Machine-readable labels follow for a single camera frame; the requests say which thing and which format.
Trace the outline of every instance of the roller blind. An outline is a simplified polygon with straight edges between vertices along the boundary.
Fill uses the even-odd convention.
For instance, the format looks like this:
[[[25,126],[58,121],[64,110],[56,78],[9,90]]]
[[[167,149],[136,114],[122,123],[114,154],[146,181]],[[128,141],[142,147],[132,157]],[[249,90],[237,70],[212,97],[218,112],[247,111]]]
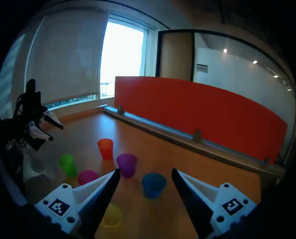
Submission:
[[[101,52],[109,14],[67,10],[47,15],[30,52],[27,77],[47,105],[99,94]]]

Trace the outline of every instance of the window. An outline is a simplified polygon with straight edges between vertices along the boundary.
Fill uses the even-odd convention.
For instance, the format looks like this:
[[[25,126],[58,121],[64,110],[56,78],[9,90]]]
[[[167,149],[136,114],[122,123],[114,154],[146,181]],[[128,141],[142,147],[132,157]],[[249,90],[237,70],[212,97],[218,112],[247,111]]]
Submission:
[[[101,55],[101,98],[114,96],[116,76],[144,76],[147,31],[109,19]]]

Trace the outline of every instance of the wooden table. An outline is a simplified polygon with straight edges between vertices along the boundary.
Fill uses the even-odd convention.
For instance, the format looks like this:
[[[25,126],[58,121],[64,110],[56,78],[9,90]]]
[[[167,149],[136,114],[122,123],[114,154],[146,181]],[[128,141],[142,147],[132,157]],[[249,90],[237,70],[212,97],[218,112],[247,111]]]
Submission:
[[[65,180],[58,165],[63,154],[72,154],[78,172],[92,169],[100,176],[117,168],[116,158],[121,153],[137,156],[138,164],[132,178],[123,178],[111,203],[120,208],[123,221],[118,228],[99,227],[96,238],[197,238],[184,204],[171,179],[172,168],[219,187],[229,182],[255,203],[261,200],[260,177],[236,167],[209,159],[162,139],[156,138],[104,113],[68,122],[64,130],[51,128],[53,142],[46,142],[38,152],[45,164],[45,175],[27,181],[29,202],[36,203]],[[103,162],[97,141],[114,141],[114,159]],[[142,178],[158,172],[167,178],[167,187],[159,198],[143,196]]]

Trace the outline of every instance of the purple cup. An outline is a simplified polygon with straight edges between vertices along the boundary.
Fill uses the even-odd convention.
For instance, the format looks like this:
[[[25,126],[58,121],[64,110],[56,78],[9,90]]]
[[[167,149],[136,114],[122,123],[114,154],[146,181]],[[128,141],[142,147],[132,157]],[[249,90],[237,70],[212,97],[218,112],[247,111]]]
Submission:
[[[135,173],[137,158],[130,153],[123,153],[118,156],[117,164],[121,170],[121,175],[125,178],[130,178]]]

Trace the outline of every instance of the orange partition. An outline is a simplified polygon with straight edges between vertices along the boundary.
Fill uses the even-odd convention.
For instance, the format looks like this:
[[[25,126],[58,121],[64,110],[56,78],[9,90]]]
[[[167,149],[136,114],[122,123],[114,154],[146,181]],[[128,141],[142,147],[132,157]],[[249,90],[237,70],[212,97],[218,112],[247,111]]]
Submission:
[[[186,80],[117,76],[115,106],[259,160],[274,162],[287,124],[264,106],[217,87]]]

